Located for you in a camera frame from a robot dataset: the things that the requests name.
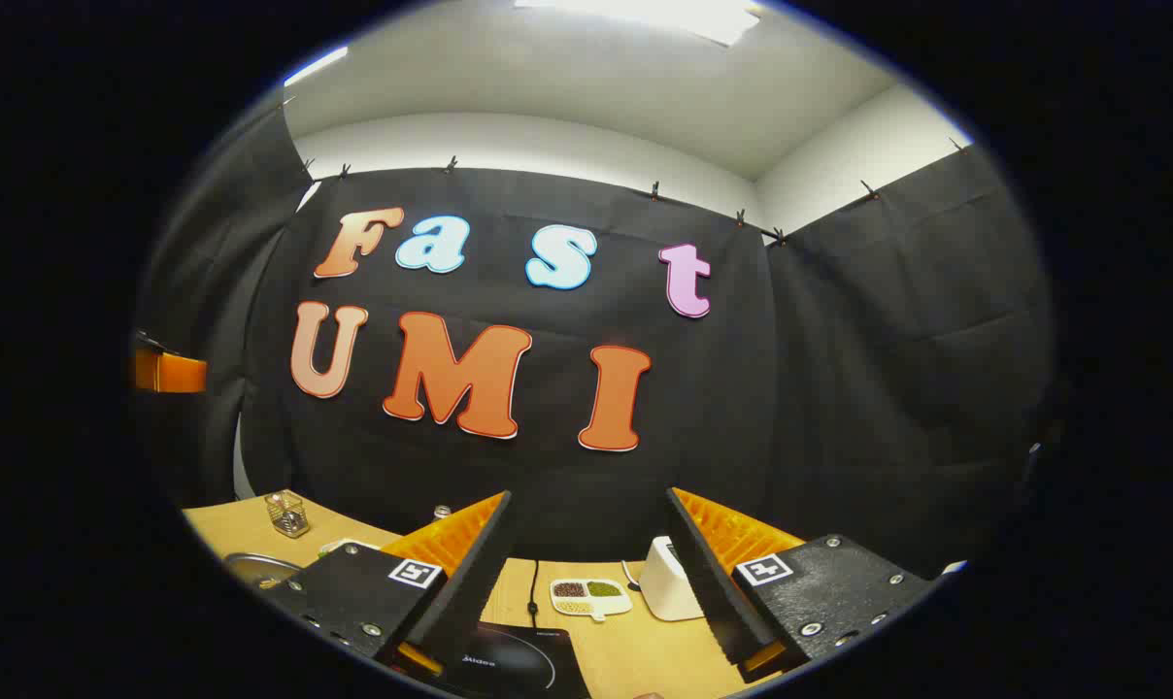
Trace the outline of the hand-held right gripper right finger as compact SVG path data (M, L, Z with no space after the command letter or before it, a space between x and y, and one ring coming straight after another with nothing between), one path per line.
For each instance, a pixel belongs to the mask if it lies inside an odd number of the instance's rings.
M689 588L745 683L857 645L933 588L840 534L800 539L678 487L666 503Z

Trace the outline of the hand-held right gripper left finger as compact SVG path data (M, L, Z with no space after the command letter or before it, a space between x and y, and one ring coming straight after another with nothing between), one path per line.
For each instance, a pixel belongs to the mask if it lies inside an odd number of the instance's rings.
M256 592L325 642L434 680L463 654L510 557L511 498L489 496L381 551L338 549Z

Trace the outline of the black induction cooktop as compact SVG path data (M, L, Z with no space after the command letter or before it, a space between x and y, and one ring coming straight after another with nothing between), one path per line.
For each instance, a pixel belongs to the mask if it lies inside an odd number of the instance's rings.
M591 699L560 627L480 622L457 661L430 684L463 699Z

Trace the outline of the steel pot with black handle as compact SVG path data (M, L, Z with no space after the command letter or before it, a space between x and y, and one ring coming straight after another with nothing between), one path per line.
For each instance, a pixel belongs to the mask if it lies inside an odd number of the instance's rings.
M290 577L301 572L301 566L294 565L284 559L277 559L267 554L233 552L228 554L222 559L222 565L228 568L232 575L242 583L253 585L258 589L270 589L289 581Z

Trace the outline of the white toaster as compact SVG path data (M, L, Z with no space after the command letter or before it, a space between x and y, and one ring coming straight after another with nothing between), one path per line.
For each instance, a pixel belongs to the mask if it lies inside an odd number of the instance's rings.
M685 622L705 616L667 535L652 539L637 584L650 612L662 622Z

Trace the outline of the white divided dish of beans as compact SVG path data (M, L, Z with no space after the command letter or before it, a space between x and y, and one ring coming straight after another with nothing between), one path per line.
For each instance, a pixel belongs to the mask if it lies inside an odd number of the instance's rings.
M550 583L552 608L560 615L589 616L604 622L609 616L629 615L633 602L629 588L608 579L556 579Z

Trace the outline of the ceiling light panel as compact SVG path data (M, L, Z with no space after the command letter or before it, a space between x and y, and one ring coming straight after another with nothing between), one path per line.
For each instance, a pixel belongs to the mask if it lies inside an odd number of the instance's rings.
M724 46L735 45L760 23L747 0L513 0L513 5L676 28Z

